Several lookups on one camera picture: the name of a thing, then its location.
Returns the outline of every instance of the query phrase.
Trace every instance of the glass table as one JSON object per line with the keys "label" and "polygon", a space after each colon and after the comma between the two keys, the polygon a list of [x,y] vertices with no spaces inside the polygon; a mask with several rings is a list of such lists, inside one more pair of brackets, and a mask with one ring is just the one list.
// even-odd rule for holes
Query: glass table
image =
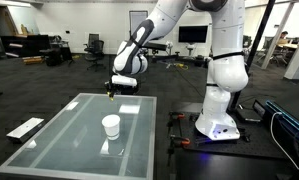
{"label": "glass table", "polygon": [[[102,119],[120,117],[109,140]],[[0,166],[43,179],[153,179],[156,97],[79,94]]]}

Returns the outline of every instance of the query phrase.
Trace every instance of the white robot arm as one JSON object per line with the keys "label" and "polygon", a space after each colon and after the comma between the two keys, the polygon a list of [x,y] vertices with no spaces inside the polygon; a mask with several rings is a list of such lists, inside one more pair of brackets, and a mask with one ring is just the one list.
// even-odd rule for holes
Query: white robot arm
{"label": "white robot arm", "polygon": [[112,77],[112,83],[136,86],[135,79],[123,75],[147,69],[141,46],[167,35],[186,10],[210,12],[213,27],[214,58],[209,62],[206,96],[196,128],[212,140],[238,139],[235,121],[226,110],[230,93],[242,90],[248,82],[242,52],[244,0],[159,0],[129,41],[121,44],[113,67],[118,75]]}

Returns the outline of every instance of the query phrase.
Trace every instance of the paper cup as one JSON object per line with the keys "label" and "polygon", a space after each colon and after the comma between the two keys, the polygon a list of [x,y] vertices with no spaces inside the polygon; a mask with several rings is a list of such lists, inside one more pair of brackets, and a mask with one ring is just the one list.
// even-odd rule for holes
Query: paper cup
{"label": "paper cup", "polygon": [[104,117],[102,125],[105,128],[108,139],[118,139],[120,130],[120,117],[118,115],[112,114]]}

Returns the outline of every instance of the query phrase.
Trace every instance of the monitor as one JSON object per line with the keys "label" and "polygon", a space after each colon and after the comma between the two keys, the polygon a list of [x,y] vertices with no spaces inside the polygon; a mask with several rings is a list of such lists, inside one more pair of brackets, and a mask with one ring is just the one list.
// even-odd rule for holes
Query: monitor
{"label": "monitor", "polygon": [[208,26],[180,26],[179,42],[205,43],[207,39]]}

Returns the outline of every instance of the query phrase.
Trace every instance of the person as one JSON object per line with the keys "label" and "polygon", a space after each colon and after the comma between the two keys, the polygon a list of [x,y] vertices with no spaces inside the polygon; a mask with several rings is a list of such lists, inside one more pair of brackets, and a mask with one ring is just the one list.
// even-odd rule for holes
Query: person
{"label": "person", "polygon": [[284,31],[280,34],[280,39],[284,39],[288,35],[288,31]]}

